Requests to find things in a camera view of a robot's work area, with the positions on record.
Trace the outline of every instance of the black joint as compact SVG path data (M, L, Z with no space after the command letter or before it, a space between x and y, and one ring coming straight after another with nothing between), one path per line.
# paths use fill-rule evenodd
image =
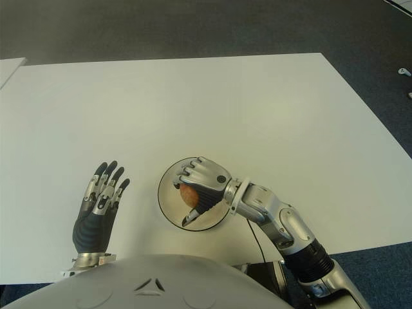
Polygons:
M333 269L333 260L315 239L304 249L285 256L285 264L301 282L324 277Z
M218 176L218 182L220 182L220 183L226 182L226 177L224 177L224 175L219 175Z

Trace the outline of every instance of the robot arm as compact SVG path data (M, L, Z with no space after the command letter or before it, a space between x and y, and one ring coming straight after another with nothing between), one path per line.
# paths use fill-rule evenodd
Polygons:
M176 175L174 185L191 186L199 193L199 204L184 219L188 225L220 200L230 205L232 214L238 213L256 223L269 237L294 273L302 289L316 298L323 298L338 290L346 290L362 309L369 305L345 274L331 259L299 213L283 203L269 189L232 179L220 165L204 157L193 160Z

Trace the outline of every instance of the black fingertip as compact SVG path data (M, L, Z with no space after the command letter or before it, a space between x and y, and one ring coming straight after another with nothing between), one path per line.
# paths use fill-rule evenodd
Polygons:
M106 162L103 162L95 171L95 175L98 175L100 178L103 175L103 172L108 168L108 164Z
M120 176L123 174L123 172L124 172L124 167L119 168L116 171L116 173L113 175L112 180L115 180L117 182Z
M108 174L109 177L111 175L111 173L115 170L117 166L117 161L113 161L109 164L108 168L106 169L106 172L104 172L105 174Z
M122 191L124 191L124 189L126 189L126 187L129 185L129 183L130 183L129 178L123 180L122 184L119 186L119 189L122 189Z

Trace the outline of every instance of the white object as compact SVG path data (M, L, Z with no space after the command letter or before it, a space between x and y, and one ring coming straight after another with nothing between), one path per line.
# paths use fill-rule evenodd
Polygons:
M398 73L399 74L401 74L401 75L406 75L406 76L412 76L412 74L411 74L411 72L409 72L407 69L405 69L405 68L401 68L401 69L399 69L398 70Z
M412 160L320 53L24 66L0 95L1 284L71 267L84 190L113 159L131 179L119 259L261 261L240 216L187 232L161 213L165 170L200 155L292 204L330 254L412 240Z
M0 89L6 84L13 73L26 62L26 58L0 60Z

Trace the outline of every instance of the robotic hand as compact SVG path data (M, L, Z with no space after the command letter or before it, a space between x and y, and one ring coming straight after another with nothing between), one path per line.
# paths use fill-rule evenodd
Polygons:
M230 204L231 213L253 221L269 237L305 292L323 298L345 290L360 308L370 308L344 270L316 240L299 213L291 205L281 202L271 190L255 185L247 178L243 181L232 179L222 166L204 157L191 161L176 175L173 184L181 192L183 183L199 196L198 204L183 219L183 226L225 200Z
M130 180L125 179L117 190L116 184L124 172L116 169L117 162L104 162L96 170L84 193L79 216L73 228L73 243L78 257L72 270L82 270L102 263L115 222L118 204Z

